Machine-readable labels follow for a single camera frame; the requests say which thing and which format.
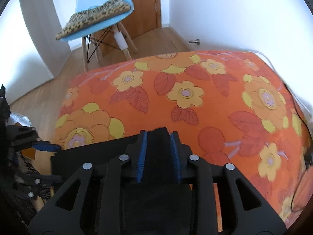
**yellow flower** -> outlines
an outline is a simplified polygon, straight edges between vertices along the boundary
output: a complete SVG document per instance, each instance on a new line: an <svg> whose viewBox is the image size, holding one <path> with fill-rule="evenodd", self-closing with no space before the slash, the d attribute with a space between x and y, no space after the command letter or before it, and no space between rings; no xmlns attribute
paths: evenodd
<svg viewBox="0 0 313 235"><path fill-rule="evenodd" d="M207 59L201 63L201 66L210 74L226 74L225 65L212 59Z"/></svg>
<svg viewBox="0 0 313 235"><path fill-rule="evenodd" d="M202 104L200 96L203 94L202 88L194 86L190 81L184 81L182 83L176 82L167 97L176 101L179 107L189 108L191 105L200 106Z"/></svg>
<svg viewBox="0 0 313 235"><path fill-rule="evenodd" d="M292 202L292 197L287 196L283 201L283 205L281 206L281 212L279 213L279 216L284 222L287 220L287 218L291 214L291 202Z"/></svg>
<svg viewBox="0 0 313 235"><path fill-rule="evenodd" d="M112 84L116 86L118 91L125 91L130 87L140 86L142 83L142 71L124 71L120 76L112 81Z"/></svg>
<svg viewBox="0 0 313 235"><path fill-rule="evenodd" d="M301 137L302 136L301 119L295 113L292 114L292 127L295 129L296 134L299 137Z"/></svg>
<svg viewBox="0 0 313 235"><path fill-rule="evenodd" d="M245 62L247 67L253 69L254 71L259 70L259 67L254 62L251 62L249 59L245 59L244 62Z"/></svg>
<svg viewBox="0 0 313 235"><path fill-rule="evenodd" d="M262 120L264 128L268 132L276 129L287 129L286 101L270 82L264 77L244 75L245 91L242 99Z"/></svg>
<svg viewBox="0 0 313 235"><path fill-rule="evenodd" d="M274 181L276 172L281 166L281 157L277 154L277 146L272 142L268 147L264 146L259 153L261 162L258 166L260 177L267 176L269 181Z"/></svg>
<svg viewBox="0 0 313 235"><path fill-rule="evenodd" d="M69 88L65 94L63 105L70 106L78 96L78 87Z"/></svg>
<svg viewBox="0 0 313 235"><path fill-rule="evenodd" d="M106 111L92 102L59 118L53 142L62 149L69 149L122 138L123 135L123 123L117 118L110 118Z"/></svg>
<svg viewBox="0 0 313 235"><path fill-rule="evenodd" d="M139 70L178 74L187 67L199 62L200 57L194 52L181 52L140 58L135 62L135 67Z"/></svg>

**white tape on chair leg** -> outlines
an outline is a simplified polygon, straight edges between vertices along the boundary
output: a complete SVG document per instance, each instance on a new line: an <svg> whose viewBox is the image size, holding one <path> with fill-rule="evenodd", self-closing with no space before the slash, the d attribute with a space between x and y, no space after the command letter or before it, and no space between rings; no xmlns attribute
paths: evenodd
<svg viewBox="0 0 313 235"><path fill-rule="evenodd" d="M116 40L116 43L118 44L120 50L124 50L128 48L128 45L124 39L124 36L122 35L121 32L115 33L114 38Z"/></svg>

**leopard print cushion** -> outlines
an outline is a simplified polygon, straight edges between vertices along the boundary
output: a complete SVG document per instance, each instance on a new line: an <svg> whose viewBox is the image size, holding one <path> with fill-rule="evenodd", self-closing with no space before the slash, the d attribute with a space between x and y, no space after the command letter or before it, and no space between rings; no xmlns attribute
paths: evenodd
<svg viewBox="0 0 313 235"><path fill-rule="evenodd" d="M80 11L71 16L68 23L55 37L60 40L93 24L130 11L130 5L123 0L109 0L101 6Z"/></svg>

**chair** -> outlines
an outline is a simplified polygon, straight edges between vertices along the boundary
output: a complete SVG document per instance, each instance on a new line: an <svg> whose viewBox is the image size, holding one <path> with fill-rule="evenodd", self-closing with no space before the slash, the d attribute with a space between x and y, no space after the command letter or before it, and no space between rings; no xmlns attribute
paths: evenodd
<svg viewBox="0 0 313 235"><path fill-rule="evenodd" d="M87 10L87 9L92 8L92 7L100 6L103 3L105 3L106 1L108 1L108 0L77 0L76 1L76 12ZM121 15L115 16L113 18L107 19L105 21L102 21L100 23L94 24L88 28L82 29L81 31L78 31L78 32L76 32L70 36L67 36L67 37L61 39L62 41L70 41L70 40L74 40L74 39L77 39L80 37L82 38L83 65L84 65L84 71L85 72L88 71L88 62L89 62L89 59L87 57L88 54L87 54L86 37L89 39L89 42L88 42L88 50L89 50L90 41L95 40L91 36L93 36L93 34L95 32L100 31L102 29L107 28L107 30L103 34L104 37L106 36L106 34L110 30L113 30L114 38L115 38L120 50L123 51L127 60L131 60L131 56L129 54L128 45L124 39L124 36L126 37L126 40L129 43L129 45L132 46L133 50L135 50L135 52L138 52L134 42L132 41L130 35L128 34L128 32L126 31L125 27L123 26L123 24L121 22L121 20L123 20L124 18L126 18L128 15L130 15L133 12L134 4L133 4L132 0L124 0L124 1L126 1L127 3L129 3L131 5L130 11L123 13ZM99 47L99 45L101 44L102 40L104 39L103 36L101 37L100 40L96 40L96 43L91 41L92 44L94 45L94 48L95 48L94 52L96 55L97 62L99 62L99 57L98 57L96 50Z"/></svg>

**gray panel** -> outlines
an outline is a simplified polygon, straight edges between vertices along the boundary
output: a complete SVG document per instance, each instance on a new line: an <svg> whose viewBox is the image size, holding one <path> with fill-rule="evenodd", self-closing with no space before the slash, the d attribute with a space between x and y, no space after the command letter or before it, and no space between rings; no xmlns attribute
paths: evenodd
<svg viewBox="0 0 313 235"><path fill-rule="evenodd" d="M55 40L61 25L53 0L20 0L20 4L29 35L41 58L56 77L71 50L67 42Z"/></svg>

